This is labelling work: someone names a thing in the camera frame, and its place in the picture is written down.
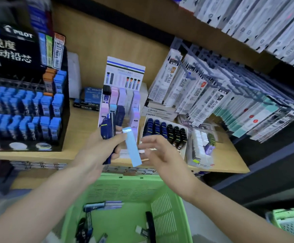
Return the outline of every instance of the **hand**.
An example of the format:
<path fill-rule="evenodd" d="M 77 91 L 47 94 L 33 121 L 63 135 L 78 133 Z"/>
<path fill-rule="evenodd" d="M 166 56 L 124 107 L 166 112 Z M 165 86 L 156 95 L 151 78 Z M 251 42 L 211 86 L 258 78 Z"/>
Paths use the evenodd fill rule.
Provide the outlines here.
<path fill-rule="evenodd" d="M 116 131 L 122 131 L 122 127 L 116 126 Z M 125 141 L 126 133 L 117 134 L 115 137 L 104 140 L 101 136 L 101 128 L 98 128 L 88 138 L 84 148 L 75 156 L 71 167 L 77 167 L 84 172 L 86 185 L 94 183 L 101 175 L 103 163 L 110 156 L 113 149 L 111 159 L 120 157 L 121 148 L 117 145 Z"/>
<path fill-rule="evenodd" d="M 148 158 L 168 187 L 184 200 L 190 201 L 199 181 L 188 169 L 177 149 L 161 135 L 145 136 L 141 141 L 138 148 L 145 150 L 141 159 Z"/>

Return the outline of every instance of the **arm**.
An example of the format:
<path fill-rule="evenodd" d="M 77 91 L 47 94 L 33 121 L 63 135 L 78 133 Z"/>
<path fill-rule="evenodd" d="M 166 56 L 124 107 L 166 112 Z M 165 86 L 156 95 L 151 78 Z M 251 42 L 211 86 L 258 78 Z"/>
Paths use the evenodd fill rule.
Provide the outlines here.
<path fill-rule="evenodd" d="M 0 216 L 0 242 L 41 242 L 78 196 L 102 172 L 102 163 L 126 134 L 103 140 L 100 128 L 88 139 L 69 167 L 56 172 Z M 120 148 L 112 155 L 119 157 Z"/>
<path fill-rule="evenodd" d="M 142 142 L 139 149 L 145 149 L 145 154 L 141 158 L 148 158 L 170 189 L 204 212 L 234 243 L 294 243 L 290 233 L 199 181 L 161 135 L 146 136 Z"/>

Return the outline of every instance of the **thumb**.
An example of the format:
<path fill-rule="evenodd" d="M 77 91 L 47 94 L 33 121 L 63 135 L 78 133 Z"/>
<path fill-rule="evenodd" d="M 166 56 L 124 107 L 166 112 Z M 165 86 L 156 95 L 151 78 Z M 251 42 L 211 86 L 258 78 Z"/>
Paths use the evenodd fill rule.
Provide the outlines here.
<path fill-rule="evenodd" d="M 145 149 L 145 155 L 156 168 L 159 168 L 162 165 L 163 161 L 157 156 L 156 151 L 147 148 Z"/>
<path fill-rule="evenodd" d="M 121 142 L 125 141 L 127 138 L 127 134 L 126 133 L 121 133 L 121 134 L 117 134 L 114 137 L 106 140 L 106 143 L 109 147 L 115 148 L 118 144 L 120 144 Z"/>

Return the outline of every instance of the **forearm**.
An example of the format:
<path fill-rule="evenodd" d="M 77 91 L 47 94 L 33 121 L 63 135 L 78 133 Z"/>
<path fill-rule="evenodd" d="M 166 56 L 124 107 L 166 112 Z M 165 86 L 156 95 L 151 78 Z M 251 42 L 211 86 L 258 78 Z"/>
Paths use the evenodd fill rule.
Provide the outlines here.
<path fill-rule="evenodd" d="M 41 242 L 86 189 L 85 175 L 77 167 L 58 171 L 8 208 L 0 216 L 0 242 Z"/>
<path fill-rule="evenodd" d="M 234 243 L 291 243 L 294 236 L 198 181 L 190 203 L 204 212 Z"/>

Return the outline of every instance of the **person's right hand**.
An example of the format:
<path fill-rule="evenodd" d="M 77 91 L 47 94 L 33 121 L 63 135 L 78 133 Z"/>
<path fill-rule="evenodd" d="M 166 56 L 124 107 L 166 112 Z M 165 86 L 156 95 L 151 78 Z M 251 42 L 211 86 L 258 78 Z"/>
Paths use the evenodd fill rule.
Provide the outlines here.
<path fill-rule="evenodd" d="M 141 141 L 138 148 L 145 150 L 141 159 L 148 158 L 168 187 L 189 201 L 199 181 L 188 169 L 177 149 L 161 135 L 145 136 Z"/>

